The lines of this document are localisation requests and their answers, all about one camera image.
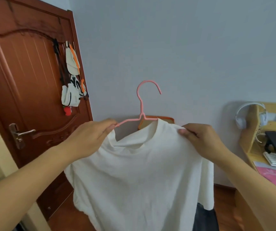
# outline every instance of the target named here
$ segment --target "headphones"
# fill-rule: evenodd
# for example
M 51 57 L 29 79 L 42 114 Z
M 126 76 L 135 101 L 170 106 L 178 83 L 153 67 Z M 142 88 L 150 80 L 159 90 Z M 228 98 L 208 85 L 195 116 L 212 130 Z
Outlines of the headphones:
M 247 123 L 246 123 L 246 119 L 245 118 L 240 118 L 240 117 L 237 117 L 238 113 L 240 112 L 240 110 L 246 106 L 249 106 L 249 105 L 253 105 L 253 104 L 256 104 L 256 105 L 259 105 L 261 107 L 264 108 L 264 112 L 260 113 L 260 127 L 262 126 L 265 126 L 267 125 L 267 122 L 268 122 L 268 117 L 267 117 L 267 111 L 266 111 L 266 108 L 265 108 L 265 105 L 263 104 L 260 104 L 260 103 L 257 103 L 257 102 L 249 102 L 249 103 L 245 103 L 243 105 L 241 105 L 236 114 L 235 114 L 235 121 L 236 121 L 236 125 L 239 129 L 245 129 L 247 127 Z

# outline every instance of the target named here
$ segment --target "wooden door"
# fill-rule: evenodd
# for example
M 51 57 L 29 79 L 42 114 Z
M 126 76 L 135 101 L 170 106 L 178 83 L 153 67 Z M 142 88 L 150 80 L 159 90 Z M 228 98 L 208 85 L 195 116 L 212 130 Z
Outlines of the wooden door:
M 73 44 L 84 77 L 71 11 L 39 0 L 0 0 L 0 133 L 18 167 L 92 120 L 89 101 L 84 99 L 72 108 L 71 116 L 65 115 L 58 61 L 45 34 Z M 60 51 L 64 58 L 62 46 Z M 17 148 L 9 131 L 12 123 L 20 132 L 36 130 L 22 136 L 22 149 Z M 46 219 L 72 190 L 64 173 L 51 183 L 37 200 Z

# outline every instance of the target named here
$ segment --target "orange strap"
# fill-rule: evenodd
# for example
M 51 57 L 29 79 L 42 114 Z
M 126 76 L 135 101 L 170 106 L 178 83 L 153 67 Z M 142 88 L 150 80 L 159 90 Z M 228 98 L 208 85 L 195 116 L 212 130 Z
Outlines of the orange strap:
M 81 75 L 80 75 L 80 66 L 79 66 L 79 64 L 78 64 L 78 59 L 77 59 L 77 57 L 76 57 L 76 54 L 75 54 L 75 51 L 73 50 L 72 45 L 71 45 L 70 43 L 68 43 L 68 44 L 69 44 L 69 46 L 70 46 L 71 52 L 72 52 L 72 54 L 73 54 L 73 57 L 74 57 L 74 60 L 75 60 L 75 63 L 76 63 L 77 69 L 78 69 L 78 73 L 79 73 L 79 77 L 80 77 L 80 86 L 81 86 L 81 90 L 82 90 L 82 92 L 85 92 L 85 89 L 84 89 L 84 87 L 83 87 L 84 79 L 82 79 L 82 78 L 81 78 Z

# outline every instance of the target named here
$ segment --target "white wall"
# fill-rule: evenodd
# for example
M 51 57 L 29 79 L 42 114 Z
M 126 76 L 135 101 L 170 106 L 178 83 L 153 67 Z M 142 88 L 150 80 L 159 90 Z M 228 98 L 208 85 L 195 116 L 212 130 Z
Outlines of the white wall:
M 64 10 L 71 9 L 69 0 L 42 0 L 42 1 Z
M 94 120 L 145 112 L 208 123 L 243 156 L 233 118 L 276 102 L 276 0 L 70 0 Z M 128 124 L 121 135 L 136 127 Z M 229 185 L 216 169 L 215 182 Z

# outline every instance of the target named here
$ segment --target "orange clothes hanger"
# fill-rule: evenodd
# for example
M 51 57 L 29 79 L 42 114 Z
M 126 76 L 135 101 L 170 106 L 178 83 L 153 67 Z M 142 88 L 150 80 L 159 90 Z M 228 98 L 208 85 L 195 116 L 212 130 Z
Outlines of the orange clothes hanger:
M 135 119 L 126 119 L 126 120 L 124 120 L 124 121 L 122 121 L 122 122 L 116 124 L 115 127 L 118 127 L 118 126 L 120 126 L 121 124 L 123 124 L 123 123 L 125 123 L 125 122 L 140 121 L 140 119 L 141 119 L 142 116 L 143 116 L 143 118 L 144 118 L 145 120 L 152 120 L 152 121 L 158 120 L 158 118 L 147 118 L 147 117 L 145 116 L 145 114 L 144 114 L 144 111 L 143 111 L 143 101 L 142 101 L 142 99 L 141 99 L 141 97 L 140 97 L 140 95 L 139 95 L 139 88 L 140 88 L 140 86 L 141 86 L 142 84 L 144 84 L 144 83 L 146 83 L 146 82 L 152 82 L 153 84 L 155 84 L 156 87 L 157 87 L 157 89 L 158 89 L 158 91 L 159 91 L 159 93 L 161 94 L 161 90 L 160 90 L 158 84 L 157 84 L 155 81 L 153 81 L 153 80 L 144 80 L 144 81 L 142 81 L 142 82 L 139 84 L 139 86 L 137 87 L 137 96 L 138 96 L 138 98 L 139 98 L 139 100 L 140 100 L 140 116 L 139 116 L 139 118 L 135 118 Z

